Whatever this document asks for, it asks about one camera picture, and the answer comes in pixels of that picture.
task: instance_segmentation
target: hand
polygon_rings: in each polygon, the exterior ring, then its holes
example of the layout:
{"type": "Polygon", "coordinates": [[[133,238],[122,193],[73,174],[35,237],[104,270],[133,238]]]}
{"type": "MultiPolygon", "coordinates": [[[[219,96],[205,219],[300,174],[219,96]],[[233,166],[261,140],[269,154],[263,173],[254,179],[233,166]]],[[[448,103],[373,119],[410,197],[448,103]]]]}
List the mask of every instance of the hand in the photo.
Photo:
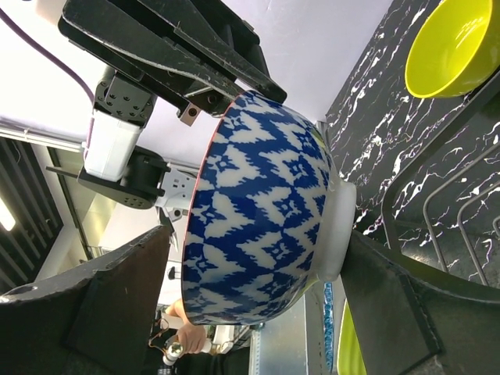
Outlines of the hand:
{"type": "Polygon", "coordinates": [[[184,349],[183,354],[199,353],[206,341],[206,331],[203,326],[194,326],[191,323],[185,323],[177,331],[177,336],[179,337],[179,343],[184,349]]]}

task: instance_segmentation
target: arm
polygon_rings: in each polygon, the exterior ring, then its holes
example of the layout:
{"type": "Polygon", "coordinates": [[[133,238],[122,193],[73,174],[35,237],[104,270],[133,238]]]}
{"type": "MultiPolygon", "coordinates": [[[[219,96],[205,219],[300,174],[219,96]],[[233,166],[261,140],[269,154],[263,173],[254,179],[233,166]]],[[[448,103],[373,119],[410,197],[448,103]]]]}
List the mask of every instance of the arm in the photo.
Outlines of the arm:
{"type": "Polygon", "coordinates": [[[189,321],[184,311],[182,299],[178,299],[170,305],[165,314],[182,319],[184,325],[177,331],[179,342],[186,353],[199,353],[203,349],[206,340],[206,331],[203,326],[194,326],[189,321]]]}
{"type": "Polygon", "coordinates": [[[184,324],[189,323],[189,319],[186,316],[186,312],[184,311],[184,304],[182,303],[182,299],[177,299],[172,305],[170,305],[166,309],[165,314],[181,318],[184,324]]]}

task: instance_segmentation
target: black bracket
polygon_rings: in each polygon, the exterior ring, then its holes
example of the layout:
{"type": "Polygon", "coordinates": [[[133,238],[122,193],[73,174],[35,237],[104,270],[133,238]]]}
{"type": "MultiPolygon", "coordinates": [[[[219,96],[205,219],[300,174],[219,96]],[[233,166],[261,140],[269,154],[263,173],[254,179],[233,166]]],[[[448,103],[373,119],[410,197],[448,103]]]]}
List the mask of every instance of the black bracket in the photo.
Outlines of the black bracket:
{"type": "Polygon", "coordinates": [[[259,37],[220,0],[68,0],[60,32],[147,92],[221,116],[243,92],[276,102],[259,37]]]}
{"type": "Polygon", "coordinates": [[[354,231],[341,271],[366,371],[500,368],[500,290],[436,270],[354,231]]]}
{"type": "Polygon", "coordinates": [[[157,227],[90,262],[3,295],[0,319],[9,324],[0,335],[0,373],[140,373],[171,236],[169,228],[157,227]]]}
{"type": "Polygon", "coordinates": [[[155,102],[155,95],[108,67],[95,89],[94,109],[144,127],[155,102]]]}
{"type": "Polygon", "coordinates": [[[107,181],[92,176],[82,167],[79,173],[63,168],[46,167],[47,170],[77,179],[78,183],[107,198],[132,209],[150,209],[165,191],[159,183],[170,168],[163,158],[136,146],[121,180],[107,181]]]}

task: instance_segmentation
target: person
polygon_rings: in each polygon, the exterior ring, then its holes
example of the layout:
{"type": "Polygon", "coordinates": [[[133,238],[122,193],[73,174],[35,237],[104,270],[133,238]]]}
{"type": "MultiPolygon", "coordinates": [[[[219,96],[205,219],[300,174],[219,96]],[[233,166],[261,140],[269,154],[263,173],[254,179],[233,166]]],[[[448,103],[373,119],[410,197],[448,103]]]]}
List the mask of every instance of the person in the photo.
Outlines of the person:
{"type": "MultiPolygon", "coordinates": [[[[183,320],[184,325],[176,332],[168,330],[158,341],[153,341],[154,346],[162,347],[166,340],[173,335],[177,335],[179,342],[184,348],[184,353],[173,366],[175,375],[246,375],[248,374],[248,364],[250,357],[249,348],[232,350],[227,354],[210,355],[202,353],[203,345],[206,340],[206,330],[204,326],[195,326],[191,324],[184,304],[179,299],[175,301],[166,310],[166,314],[176,316],[183,320]]],[[[153,336],[161,331],[159,320],[156,320],[153,326],[153,336]]],[[[166,365],[163,363],[163,354],[157,348],[148,347],[146,352],[145,364],[141,375],[158,375],[166,372],[166,365]]]]}

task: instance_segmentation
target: ceiling light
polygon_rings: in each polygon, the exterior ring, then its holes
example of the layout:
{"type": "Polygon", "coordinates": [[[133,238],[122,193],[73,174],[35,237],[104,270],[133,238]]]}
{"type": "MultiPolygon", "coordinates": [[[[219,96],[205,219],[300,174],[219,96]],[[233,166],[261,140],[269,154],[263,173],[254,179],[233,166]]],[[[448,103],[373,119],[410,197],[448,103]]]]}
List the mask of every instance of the ceiling light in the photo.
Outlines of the ceiling light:
{"type": "Polygon", "coordinates": [[[0,197],[0,223],[5,228],[5,230],[12,230],[16,225],[16,219],[12,213],[10,213],[9,208],[2,201],[0,197]]]}

